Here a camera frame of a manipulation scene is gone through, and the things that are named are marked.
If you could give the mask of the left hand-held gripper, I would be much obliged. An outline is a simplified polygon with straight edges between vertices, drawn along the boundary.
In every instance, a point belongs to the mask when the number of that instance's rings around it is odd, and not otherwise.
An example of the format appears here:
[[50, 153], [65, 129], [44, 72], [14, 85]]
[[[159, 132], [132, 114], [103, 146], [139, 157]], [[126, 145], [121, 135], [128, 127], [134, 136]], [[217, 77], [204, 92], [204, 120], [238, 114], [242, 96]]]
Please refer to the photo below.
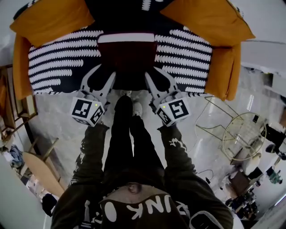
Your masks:
[[71, 117], [78, 123], [94, 127], [107, 110], [109, 102], [107, 95], [110, 93], [116, 78], [113, 72], [103, 87], [103, 79], [99, 64], [92, 68], [82, 79], [80, 91], [73, 98], [70, 108]]

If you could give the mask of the maroon cloth with gold emblem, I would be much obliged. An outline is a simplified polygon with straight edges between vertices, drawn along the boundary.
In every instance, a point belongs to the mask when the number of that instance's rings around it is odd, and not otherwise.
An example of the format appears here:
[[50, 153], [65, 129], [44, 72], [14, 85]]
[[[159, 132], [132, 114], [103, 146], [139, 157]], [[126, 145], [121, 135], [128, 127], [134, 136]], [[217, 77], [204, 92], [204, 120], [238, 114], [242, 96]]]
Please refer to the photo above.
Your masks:
[[114, 89], [147, 89], [144, 73], [154, 66], [157, 49], [153, 33], [104, 34], [97, 46], [101, 63], [116, 72]]

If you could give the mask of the orange sofa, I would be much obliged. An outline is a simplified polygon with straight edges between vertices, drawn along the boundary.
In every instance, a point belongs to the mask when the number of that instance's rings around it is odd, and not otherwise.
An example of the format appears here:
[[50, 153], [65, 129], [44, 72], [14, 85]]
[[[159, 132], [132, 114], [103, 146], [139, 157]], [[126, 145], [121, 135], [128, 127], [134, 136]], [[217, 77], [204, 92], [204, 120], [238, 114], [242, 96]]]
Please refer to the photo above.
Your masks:
[[[24, 10], [27, 9], [30, 4], [33, 4], [36, 1], [37, 0], [31, 0], [28, 4], [20, 8], [14, 15], [13, 21], [22, 12], [24, 12]], [[153, 32], [139, 30], [139, 31], [111, 32], [107, 34], [116, 34], [116, 33], [153, 33]], [[219, 97], [222, 100], [232, 100], [235, 98], [239, 81], [239, 74], [240, 74], [241, 43], [234, 45], [232, 47], [215, 47], [211, 45], [213, 49], [213, 54], [211, 57], [211, 64], [204, 93], [212, 94], [216, 97]], [[29, 71], [28, 53], [31, 47], [33, 47], [33, 45], [28, 41], [28, 39], [16, 34], [14, 43], [14, 54], [13, 54], [13, 84], [15, 87], [15, 94], [18, 99], [23, 99], [35, 93], [32, 89], [28, 75]], [[113, 71], [108, 70], [102, 64], [102, 66], [100, 67], [100, 72], [102, 75], [103, 86], [104, 86], [104, 84], [107, 81], [107, 78]]]

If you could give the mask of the person's right forearm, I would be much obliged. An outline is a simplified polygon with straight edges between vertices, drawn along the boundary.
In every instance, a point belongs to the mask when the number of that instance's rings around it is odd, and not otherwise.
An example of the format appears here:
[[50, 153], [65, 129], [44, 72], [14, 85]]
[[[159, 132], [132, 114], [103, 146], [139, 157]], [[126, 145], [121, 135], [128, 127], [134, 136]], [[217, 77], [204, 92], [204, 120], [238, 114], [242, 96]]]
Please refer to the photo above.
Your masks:
[[169, 180], [191, 180], [196, 175], [195, 166], [177, 126], [162, 126], [158, 131], [161, 133], [167, 162], [165, 177]]

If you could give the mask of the person's left forearm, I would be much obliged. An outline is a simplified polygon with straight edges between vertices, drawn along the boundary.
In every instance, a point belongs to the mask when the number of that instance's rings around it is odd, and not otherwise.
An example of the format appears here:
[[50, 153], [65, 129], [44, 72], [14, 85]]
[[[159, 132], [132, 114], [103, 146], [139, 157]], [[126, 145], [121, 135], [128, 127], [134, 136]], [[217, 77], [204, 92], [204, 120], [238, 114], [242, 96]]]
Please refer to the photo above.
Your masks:
[[100, 184], [103, 179], [102, 158], [104, 153], [105, 135], [109, 130], [104, 124], [88, 126], [81, 141], [80, 154], [76, 160], [70, 185]]

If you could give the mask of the black white striped blanket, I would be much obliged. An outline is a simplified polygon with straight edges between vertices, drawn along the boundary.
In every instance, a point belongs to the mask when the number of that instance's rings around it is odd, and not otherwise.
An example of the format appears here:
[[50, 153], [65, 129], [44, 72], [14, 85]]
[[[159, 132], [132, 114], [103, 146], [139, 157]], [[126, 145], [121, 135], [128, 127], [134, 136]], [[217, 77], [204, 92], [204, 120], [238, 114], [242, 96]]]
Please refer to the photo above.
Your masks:
[[212, 46], [160, 10], [172, 0], [86, 0], [95, 21], [40, 47], [29, 49], [29, 80], [35, 93], [71, 93], [99, 65], [100, 35], [147, 31], [155, 35], [155, 67], [170, 74], [188, 96], [204, 93], [213, 54]]

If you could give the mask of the person's left leg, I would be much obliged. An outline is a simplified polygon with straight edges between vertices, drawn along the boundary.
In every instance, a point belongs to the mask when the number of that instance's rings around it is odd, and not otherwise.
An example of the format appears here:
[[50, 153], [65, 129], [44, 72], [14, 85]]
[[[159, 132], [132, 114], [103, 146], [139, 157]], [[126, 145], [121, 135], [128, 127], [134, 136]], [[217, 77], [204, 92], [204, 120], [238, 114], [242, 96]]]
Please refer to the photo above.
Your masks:
[[131, 98], [126, 95], [120, 97], [114, 110], [114, 122], [111, 128], [111, 138], [104, 173], [125, 169], [133, 159], [130, 139], [130, 121], [133, 111]]

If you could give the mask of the person's leg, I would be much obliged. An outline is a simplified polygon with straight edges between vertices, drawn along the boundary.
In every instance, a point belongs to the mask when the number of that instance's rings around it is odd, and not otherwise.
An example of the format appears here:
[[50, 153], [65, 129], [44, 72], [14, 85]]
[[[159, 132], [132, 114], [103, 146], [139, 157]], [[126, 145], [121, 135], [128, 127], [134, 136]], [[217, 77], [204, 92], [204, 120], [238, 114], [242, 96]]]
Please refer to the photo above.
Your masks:
[[125, 169], [133, 159], [130, 139], [130, 121], [133, 111], [131, 98], [126, 95], [120, 97], [114, 110], [114, 122], [111, 128], [111, 138], [104, 173]]
[[135, 115], [131, 118], [130, 133], [134, 139], [134, 161], [137, 167], [163, 175], [164, 167], [140, 116]]

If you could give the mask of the person's right leg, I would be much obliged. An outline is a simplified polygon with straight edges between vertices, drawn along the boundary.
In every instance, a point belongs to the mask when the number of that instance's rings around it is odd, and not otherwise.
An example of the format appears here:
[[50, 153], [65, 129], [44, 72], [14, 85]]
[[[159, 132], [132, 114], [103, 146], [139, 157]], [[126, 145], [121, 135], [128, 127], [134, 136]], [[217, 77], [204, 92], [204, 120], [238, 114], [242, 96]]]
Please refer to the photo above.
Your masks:
[[130, 133], [134, 139], [134, 161], [137, 167], [163, 175], [164, 167], [140, 116], [135, 115], [131, 118]]

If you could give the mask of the orange cushion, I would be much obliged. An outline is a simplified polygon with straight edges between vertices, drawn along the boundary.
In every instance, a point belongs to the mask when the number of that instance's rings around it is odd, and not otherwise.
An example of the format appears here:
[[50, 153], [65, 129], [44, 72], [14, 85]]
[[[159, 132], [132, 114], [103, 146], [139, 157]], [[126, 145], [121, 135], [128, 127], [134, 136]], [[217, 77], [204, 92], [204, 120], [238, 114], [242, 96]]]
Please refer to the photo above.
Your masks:
[[85, 0], [37, 0], [14, 20], [10, 29], [39, 47], [93, 22]]
[[174, 0], [161, 13], [215, 47], [232, 47], [255, 38], [228, 0]]

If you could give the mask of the wooden shelf rack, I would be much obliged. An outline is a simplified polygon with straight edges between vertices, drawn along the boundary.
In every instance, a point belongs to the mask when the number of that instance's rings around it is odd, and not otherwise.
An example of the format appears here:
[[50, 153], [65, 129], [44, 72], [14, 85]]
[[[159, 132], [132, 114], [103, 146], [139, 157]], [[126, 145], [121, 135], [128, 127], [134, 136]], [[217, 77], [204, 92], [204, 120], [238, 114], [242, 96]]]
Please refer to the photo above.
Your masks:
[[18, 100], [13, 86], [13, 66], [0, 66], [0, 144], [38, 114], [33, 95]]

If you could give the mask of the oval wooden table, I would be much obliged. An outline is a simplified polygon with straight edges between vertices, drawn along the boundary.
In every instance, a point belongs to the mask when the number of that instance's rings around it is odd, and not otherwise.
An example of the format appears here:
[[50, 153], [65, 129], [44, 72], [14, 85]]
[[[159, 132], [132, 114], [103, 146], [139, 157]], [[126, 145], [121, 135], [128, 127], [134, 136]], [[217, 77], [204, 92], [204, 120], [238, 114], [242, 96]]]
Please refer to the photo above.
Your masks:
[[44, 189], [57, 197], [60, 197], [64, 193], [64, 189], [61, 187], [48, 165], [38, 157], [38, 155], [24, 152], [23, 160]]

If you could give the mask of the pile of clothes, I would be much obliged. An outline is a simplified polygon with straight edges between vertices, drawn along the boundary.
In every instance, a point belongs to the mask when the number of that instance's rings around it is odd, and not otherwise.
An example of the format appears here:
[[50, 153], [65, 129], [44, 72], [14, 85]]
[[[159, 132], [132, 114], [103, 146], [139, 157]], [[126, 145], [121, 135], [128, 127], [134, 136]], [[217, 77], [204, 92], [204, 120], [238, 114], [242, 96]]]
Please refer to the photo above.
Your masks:
[[19, 169], [24, 165], [22, 151], [16, 145], [12, 145], [9, 153], [12, 156], [12, 160], [10, 161], [10, 166], [12, 168]]

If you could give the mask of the person's olive printed sweatshirt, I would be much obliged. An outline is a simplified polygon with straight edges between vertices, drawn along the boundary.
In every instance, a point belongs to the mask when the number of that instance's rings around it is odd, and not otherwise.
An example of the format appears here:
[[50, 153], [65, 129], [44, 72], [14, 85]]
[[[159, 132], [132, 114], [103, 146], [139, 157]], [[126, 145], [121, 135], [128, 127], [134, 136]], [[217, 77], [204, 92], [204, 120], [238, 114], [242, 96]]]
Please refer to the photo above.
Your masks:
[[72, 184], [53, 211], [50, 229], [232, 229], [233, 216], [193, 173], [169, 180], [170, 193], [142, 187], [128, 201], [118, 189], [103, 196], [100, 185]]

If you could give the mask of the black bag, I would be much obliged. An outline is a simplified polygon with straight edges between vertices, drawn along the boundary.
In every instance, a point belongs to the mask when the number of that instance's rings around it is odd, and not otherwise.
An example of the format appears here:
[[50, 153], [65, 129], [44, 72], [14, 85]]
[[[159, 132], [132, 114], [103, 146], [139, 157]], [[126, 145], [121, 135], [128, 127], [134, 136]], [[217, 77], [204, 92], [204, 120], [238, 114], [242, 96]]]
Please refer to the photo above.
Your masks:
[[42, 209], [49, 216], [52, 217], [52, 209], [57, 204], [57, 199], [52, 194], [45, 194], [42, 198]]

